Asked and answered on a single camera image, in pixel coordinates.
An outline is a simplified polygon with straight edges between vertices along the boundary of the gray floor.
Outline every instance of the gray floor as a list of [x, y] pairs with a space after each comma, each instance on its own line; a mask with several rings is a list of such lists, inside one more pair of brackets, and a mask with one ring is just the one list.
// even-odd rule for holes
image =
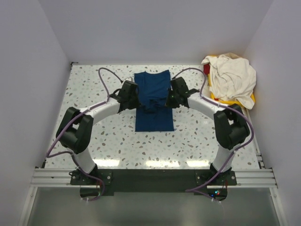
[[78, 188], [38, 191], [30, 226], [277, 226], [269, 189], [231, 189], [222, 205], [193, 194], [116, 193], [86, 203]]

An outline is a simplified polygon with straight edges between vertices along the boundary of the terrazzo table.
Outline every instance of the terrazzo table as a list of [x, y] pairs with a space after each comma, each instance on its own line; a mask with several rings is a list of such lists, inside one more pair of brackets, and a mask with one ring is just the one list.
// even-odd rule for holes
[[[187, 67], [201, 69], [198, 65], [74, 65], [55, 131], [67, 108], [82, 108], [106, 98], [98, 77], [99, 67], [114, 71], [121, 79], [144, 71], [158, 73], [169, 70], [174, 75]], [[115, 76], [107, 71], [101, 73], [110, 93], [120, 88]], [[193, 70], [185, 71], [182, 77], [189, 89], [200, 88], [204, 80], [200, 72]], [[209, 96], [207, 84], [204, 94]], [[91, 156], [99, 168], [208, 169], [218, 149], [213, 120], [186, 107], [173, 109], [173, 119], [174, 132], [135, 132], [135, 110], [109, 116], [93, 127], [89, 144]], [[59, 143], [53, 153], [63, 150], [65, 148]], [[237, 152], [232, 166], [234, 170], [259, 169], [254, 142]], [[69, 169], [75, 165], [65, 154], [47, 159], [45, 168]]]

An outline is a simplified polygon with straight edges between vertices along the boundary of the white cloth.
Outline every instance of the white cloth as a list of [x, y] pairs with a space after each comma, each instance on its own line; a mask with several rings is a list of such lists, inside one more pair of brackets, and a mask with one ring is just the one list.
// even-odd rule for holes
[[218, 99], [237, 100], [247, 109], [252, 109], [251, 94], [256, 85], [256, 71], [247, 59], [235, 54], [206, 56], [202, 65], [210, 63], [210, 91]]

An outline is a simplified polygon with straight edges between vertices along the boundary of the purple cable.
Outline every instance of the purple cable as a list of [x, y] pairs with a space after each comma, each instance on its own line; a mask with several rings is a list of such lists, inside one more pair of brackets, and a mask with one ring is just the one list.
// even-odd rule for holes
[[[252, 141], [253, 138], [254, 138], [254, 128], [253, 128], [251, 122], [249, 121], [249, 119], [248, 119], [247, 117], [245, 117], [241, 112], [237, 111], [236, 109], [233, 109], [233, 108], [231, 108], [231, 107], [229, 107], [229, 106], [226, 106], [226, 105], [220, 105], [219, 103], [217, 103], [217, 102], [215, 102], [215, 101], [213, 101], [213, 100], [209, 100], [209, 99], [205, 98], [205, 97], [202, 95], [202, 92], [203, 92], [203, 89], [204, 89], [204, 86], [205, 86], [205, 82], [206, 82], [206, 75], [205, 75], [205, 73], [204, 73], [201, 69], [194, 68], [194, 67], [189, 67], [189, 68], [183, 69], [182, 71], [180, 71], [179, 73], [177, 73], [177, 75], [175, 75], [175, 76], [173, 77], [173, 79], [176, 78], [176, 77], [177, 77], [179, 74], [181, 74], [182, 72], [184, 72], [184, 71], [186, 71], [186, 70], [190, 70], [190, 69], [192, 69], [192, 70], [197, 70], [197, 71], [201, 72], [201, 73], [203, 74], [203, 76], [204, 76], [204, 82], [203, 82], [202, 87], [201, 87], [201, 89], [200, 89], [200, 91], [199, 91], [200, 97], [201, 97], [202, 99], [204, 99], [205, 101], [207, 101], [207, 102], [209, 102], [209, 103], [211, 103], [211, 104], [213, 104], [213, 105], [215, 105], [215, 106], [219, 106], [219, 107], [222, 107], [222, 108], [225, 108], [225, 109], [228, 109], [228, 110], [231, 110], [231, 111], [237, 113], [239, 116], [243, 117], [244, 120], [248, 123], [248, 125], [249, 125], [249, 127], [250, 127], [250, 129], [251, 129], [251, 138], [250, 138], [246, 143], [244, 143], [244, 144], [242, 144], [241, 146], [237, 147], [237, 148], [235, 149], [235, 151], [237, 151], [238, 149], [240, 149], [240, 148], [242, 148], [242, 147], [248, 145], [249, 143], [251, 143], [251, 141]], [[202, 194], [202, 195], [206, 195], [205, 193], [202, 193], [202, 192], [198, 191], [197, 189], [200, 189], [200, 188], [205, 187], [206, 185], [210, 184], [210, 183], [211, 183], [211, 182], [212, 182], [212, 181], [213, 181], [213, 180], [221, 173], [221, 171], [225, 168], [225, 166], [226, 166], [227, 163], [230, 161], [230, 159], [233, 157], [233, 155], [234, 155], [234, 152], [232, 152], [232, 153], [229, 155], [229, 157], [227, 158], [227, 160], [225, 161], [225, 163], [222, 165], [222, 167], [221, 167], [221, 168], [216, 172], [216, 174], [215, 174], [212, 178], [210, 178], [208, 181], [206, 181], [204, 184], [202, 184], [202, 185], [200, 185], [200, 186], [197, 186], [197, 187], [192, 188], [192, 189], [187, 189], [187, 190], [185, 190], [185, 191], [186, 191], [186, 192], [197, 192], [197, 193], [200, 193], [200, 194]]]
[[98, 69], [99, 77], [101, 77], [101, 76], [100, 76], [100, 70], [101, 70], [101, 69], [107, 70], [107, 71], [111, 72], [113, 75], [115, 75], [116, 78], [119, 79], [119, 81], [120, 81], [121, 83], [123, 83], [123, 80], [122, 80], [116, 73], [114, 73], [113, 71], [111, 71], [110, 69], [105, 68], [105, 67], [101, 67], [101, 68]]

